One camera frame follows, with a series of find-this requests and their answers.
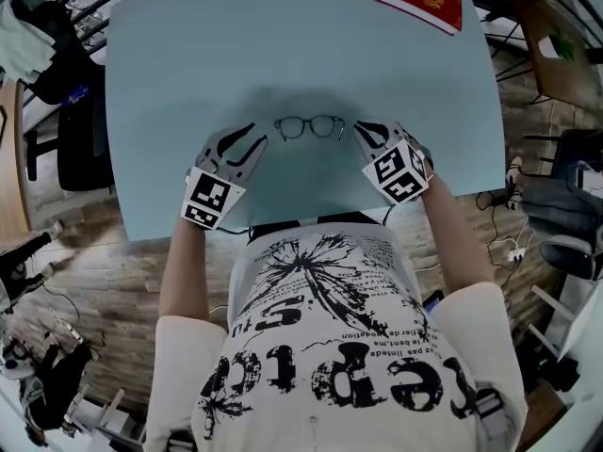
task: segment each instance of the forearm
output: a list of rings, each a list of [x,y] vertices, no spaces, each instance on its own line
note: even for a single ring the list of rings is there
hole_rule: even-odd
[[[159,316],[209,320],[205,281],[205,232],[178,218],[159,295]]]
[[[448,291],[452,293],[471,284],[493,282],[493,269],[481,242],[444,182],[433,176],[429,189],[421,197]]]

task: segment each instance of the person in black clothing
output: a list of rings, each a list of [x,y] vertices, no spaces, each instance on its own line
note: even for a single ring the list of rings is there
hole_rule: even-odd
[[[34,444],[45,442],[45,430],[62,426],[65,413],[77,395],[84,368],[92,360],[90,347],[80,343],[53,367],[59,350],[60,345],[49,346],[36,376],[22,380],[20,397],[27,420],[25,430]]]
[[[53,239],[57,239],[62,231],[63,226],[57,221],[50,232],[40,234],[16,250],[0,254],[0,311],[14,305],[24,294],[42,286],[53,275],[54,268],[52,264],[48,264],[36,276],[27,278],[25,261]]]

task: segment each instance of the white wall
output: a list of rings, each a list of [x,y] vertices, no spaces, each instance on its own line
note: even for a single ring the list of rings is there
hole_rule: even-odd
[[[576,403],[530,452],[579,452],[603,421],[603,293],[569,356],[581,374],[571,390]]]
[[[90,437],[76,433],[71,439],[60,430],[53,430],[46,432],[46,442],[49,447],[40,449],[27,438],[19,404],[19,382],[0,377],[0,447],[4,452],[82,452],[88,447]]]

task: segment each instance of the power outlet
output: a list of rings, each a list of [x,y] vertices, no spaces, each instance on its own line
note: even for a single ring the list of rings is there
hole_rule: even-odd
[[[508,261],[519,261],[524,258],[524,254],[526,254],[525,248],[517,248],[516,250],[510,250],[507,253]]]

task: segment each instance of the eyeglasses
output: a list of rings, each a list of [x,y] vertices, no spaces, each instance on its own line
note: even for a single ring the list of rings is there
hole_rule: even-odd
[[[297,139],[303,134],[305,124],[310,124],[310,130],[316,137],[328,137],[333,131],[339,130],[338,139],[346,127],[346,122],[334,116],[315,116],[312,119],[302,119],[301,117],[285,117],[274,121],[274,127],[286,142],[287,139]]]

